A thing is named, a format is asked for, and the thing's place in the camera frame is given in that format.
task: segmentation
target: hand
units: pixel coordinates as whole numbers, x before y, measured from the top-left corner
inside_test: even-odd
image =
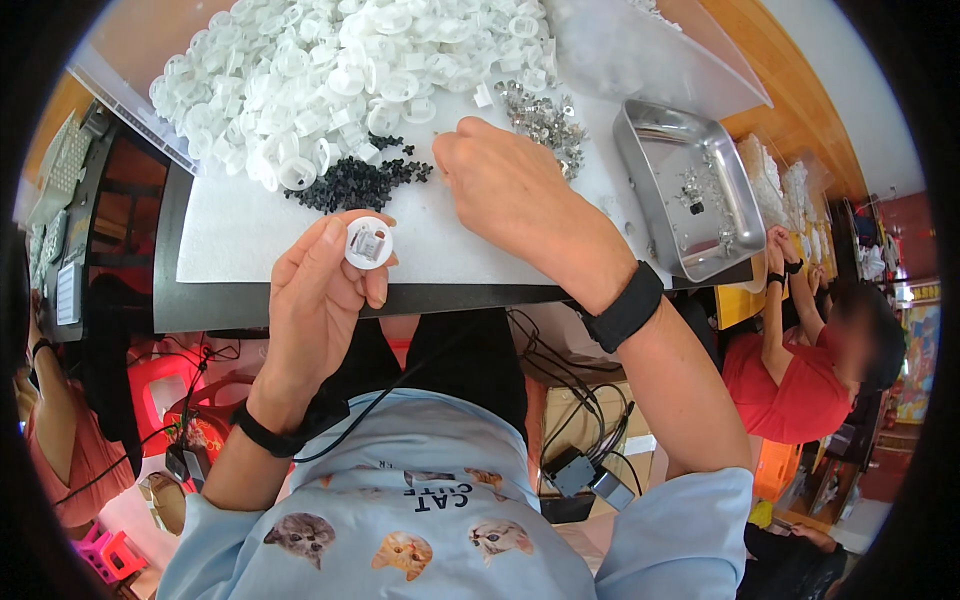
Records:
[[[824,269],[823,265],[816,265],[810,267],[809,273],[809,283],[810,283],[810,292],[816,296],[817,291],[820,289],[821,284],[823,284],[827,279],[827,270]]]
[[[767,239],[770,239],[770,233],[773,232],[774,240],[780,246],[780,250],[783,252],[783,258],[790,263],[800,262],[800,256],[797,254],[797,247],[793,245],[793,238],[790,237],[790,232],[782,226],[774,225],[773,227],[767,229]]]
[[[27,351],[33,352],[34,346],[43,337],[40,331],[40,293],[38,290],[30,290],[30,331],[27,334]]]
[[[464,227],[560,284],[594,315],[636,259],[616,226],[570,189],[546,147],[466,117],[433,144]]]
[[[783,275],[783,250],[780,249],[777,233],[774,231],[777,227],[779,226],[767,230],[767,272]]]
[[[343,363],[366,300],[387,298],[387,264],[361,272],[344,259],[347,225],[363,216],[387,225],[391,217],[351,210],[323,217],[274,265],[270,281],[270,350],[253,384],[248,410],[265,427],[297,428],[321,384]]]

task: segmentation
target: red shirt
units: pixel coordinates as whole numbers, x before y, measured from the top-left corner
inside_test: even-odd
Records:
[[[23,430],[27,447],[30,448],[31,457],[34,459],[36,475],[51,503],[65,498],[72,491],[88,483],[126,453],[123,444],[108,442],[100,433],[96,414],[83,401],[83,388],[73,381],[69,381],[68,384],[71,387],[70,398],[73,400],[74,412],[77,415],[69,485],[63,485],[50,467],[50,463],[47,462],[43,450],[40,449],[40,444],[36,440],[33,412]],[[64,527],[83,525],[96,518],[110,500],[120,495],[123,490],[132,487],[134,483],[136,481],[133,478],[130,462],[125,460],[97,483],[54,507],[54,512],[57,513]]]
[[[747,433],[781,444],[804,444],[827,436],[852,410],[850,392],[833,374],[827,328],[817,346],[784,344],[794,355],[778,387],[763,365],[763,338],[735,338],[724,358],[723,380]]]

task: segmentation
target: pink shirt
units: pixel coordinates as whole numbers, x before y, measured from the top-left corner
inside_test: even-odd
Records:
[[[73,459],[70,462],[69,486],[64,486],[60,478],[50,467],[34,430],[34,414],[27,419],[23,430],[27,447],[34,460],[36,475],[47,492],[50,502],[54,503],[66,497],[72,491],[91,481],[117,462],[126,451],[120,442],[108,442],[100,432],[97,415],[84,402],[83,388],[76,382],[69,382],[74,408],[77,415],[77,433],[73,443]],[[77,527],[89,522],[100,514],[107,503],[120,495],[120,492],[135,483],[130,462],[124,460],[114,470],[83,492],[78,493],[63,504],[54,507],[54,512],[64,527]]]

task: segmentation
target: pile of white plastic parts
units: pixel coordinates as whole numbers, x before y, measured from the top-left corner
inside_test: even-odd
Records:
[[[545,14],[537,0],[239,0],[167,61],[150,98],[193,159],[299,191],[342,156],[379,164],[369,135],[429,122],[437,87],[488,106],[496,65],[545,89]]]

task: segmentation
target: poster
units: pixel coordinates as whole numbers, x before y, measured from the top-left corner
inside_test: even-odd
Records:
[[[940,339],[940,306],[904,310],[903,326],[907,334],[907,350],[900,372],[903,388],[896,399],[897,421],[920,423],[926,416],[926,403],[933,388]]]

